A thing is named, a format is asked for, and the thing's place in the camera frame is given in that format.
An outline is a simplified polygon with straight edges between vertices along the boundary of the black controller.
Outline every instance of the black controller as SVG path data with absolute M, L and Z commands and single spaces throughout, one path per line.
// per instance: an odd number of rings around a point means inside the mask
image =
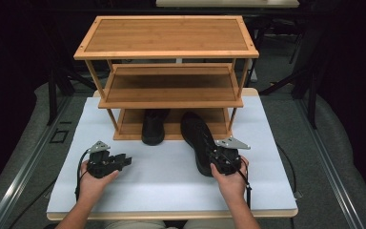
M 122 171 L 124 166 L 131 164 L 132 158 L 126 158 L 126 154 L 109 156 L 109 151 L 99 151 L 90 154 L 88 172 L 96 178 L 101 178 L 115 170 Z
M 242 160 L 237 149 L 217 146 L 216 150 L 210 153 L 210 162 L 215 165 L 220 174 L 231 175 L 240 169 Z

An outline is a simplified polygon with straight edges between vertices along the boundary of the top shelf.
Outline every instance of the top shelf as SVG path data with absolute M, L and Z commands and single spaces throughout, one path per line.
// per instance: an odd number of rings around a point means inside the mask
M 97 16 L 74 58 L 258 58 L 258 51 L 241 16 Z

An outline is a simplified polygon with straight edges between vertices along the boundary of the person's right hand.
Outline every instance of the person's right hand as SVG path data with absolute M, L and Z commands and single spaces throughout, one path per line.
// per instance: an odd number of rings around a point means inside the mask
M 244 156 L 242 156 L 240 171 L 245 176 L 248 165 L 249 161 Z M 214 164 L 211 164 L 211 171 L 213 177 L 216 179 L 216 181 L 218 181 L 219 191 L 221 192 L 222 197 L 228 204 L 242 202 L 245 200 L 244 193 L 246 183 L 238 172 L 225 176 L 218 172 Z

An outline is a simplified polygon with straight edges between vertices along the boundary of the gray carpet floor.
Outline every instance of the gray carpet floor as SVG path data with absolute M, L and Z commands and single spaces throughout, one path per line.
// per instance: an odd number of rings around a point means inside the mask
M 260 49 L 256 64 L 258 81 L 250 87 L 259 91 L 270 86 L 270 82 L 291 73 L 289 64 L 294 49 L 292 37 L 267 37 Z M 22 217 L 13 228 L 44 228 L 52 221 L 47 220 L 46 210 L 50 199 L 50 188 L 71 145 L 75 127 L 87 96 L 92 91 L 79 82 L 73 82 L 76 93 L 72 97 L 58 94 L 60 107 L 64 107 L 58 119 L 47 127 L 49 118 L 48 86 L 36 90 L 37 106 L 30 123 L 22 135 L 2 176 L 0 176 L 0 228 L 10 228 L 15 219 Z M 310 128 L 305 120 L 304 101 L 290 96 L 292 85 L 262 96 L 262 103 L 279 146 L 284 150 L 282 161 L 290 183 L 302 198 L 297 200 L 299 213 L 290 219 L 259 219 L 262 228 L 366 228 L 366 186 L 353 165 L 353 150 L 348 137 L 330 106 L 320 97 L 316 102 L 317 130 Z M 35 158 L 32 175 L 26 185 L 18 190 L 19 196 L 12 204 L 3 204 L 10 195 L 10 186 L 18 179 L 19 171 L 25 166 L 31 154 L 41 152 Z M 338 194 L 338 184 L 332 182 L 338 177 L 340 186 L 346 190 Z M 354 208 L 344 208 L 342 202 L 351 202 Z M 37 201 L 25 213 L 26 207 Z M 347 212 L 356 212 L 357 217 L 349 219 Z M 99 228 L 101 222 L 91 221 L 87 228 Z

